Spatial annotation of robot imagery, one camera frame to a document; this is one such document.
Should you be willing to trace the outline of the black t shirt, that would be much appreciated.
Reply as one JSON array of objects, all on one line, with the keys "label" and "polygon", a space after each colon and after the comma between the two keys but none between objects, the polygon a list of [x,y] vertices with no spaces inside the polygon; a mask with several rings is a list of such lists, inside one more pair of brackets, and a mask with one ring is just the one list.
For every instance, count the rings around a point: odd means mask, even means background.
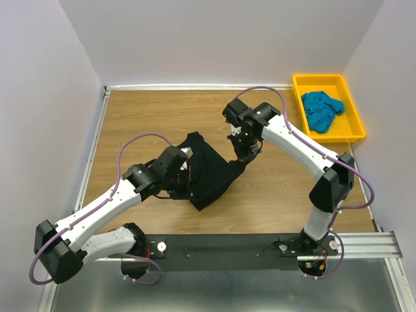
[{"label": "black t shirt", "polygon": [[190,202],[199,211],[219,199],[247,166],[245,162],[225,160],[198,132],[189,133],[178,146],[193,152],[188,161],[193,193]]}]

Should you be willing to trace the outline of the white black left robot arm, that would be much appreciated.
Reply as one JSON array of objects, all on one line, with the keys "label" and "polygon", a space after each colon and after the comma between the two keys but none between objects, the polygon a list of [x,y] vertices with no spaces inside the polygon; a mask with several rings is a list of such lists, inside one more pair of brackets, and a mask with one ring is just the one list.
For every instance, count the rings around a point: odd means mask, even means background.
[{"label": "white black left robot arm", "polygon": [[31,267],[41,263],[60,284],[73,278],[84,264],[96,259],[143,252],[146,236],[134,224],[114,233],[96,232],[122,212],[157,196],[165,190],[174,200],[187,200],[190,191],[190,147],[167,147],[161,155],[144,164],[134,164],[119,174],[115,184],[81,210],[55,223],[40,222],[35,229],[35,258]]}]

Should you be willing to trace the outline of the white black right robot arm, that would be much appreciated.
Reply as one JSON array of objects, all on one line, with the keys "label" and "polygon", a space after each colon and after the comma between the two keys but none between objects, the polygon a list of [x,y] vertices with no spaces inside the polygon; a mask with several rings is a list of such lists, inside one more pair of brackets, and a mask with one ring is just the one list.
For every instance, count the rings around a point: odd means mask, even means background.
[{"label": "white black right robot arm", "polygon": [[309,193],[313,208],[296,241],[302,253],[315,254],[322,248],[336,209],[354,186],[353,157],[348,153],[338,155],[298,133],[278,109],[266,102],[252,109],[234,99],[222,114],[231,126],[228,139],[239,161],[253,161],[267,141],[298,161],[315,178],[316,184]]}]

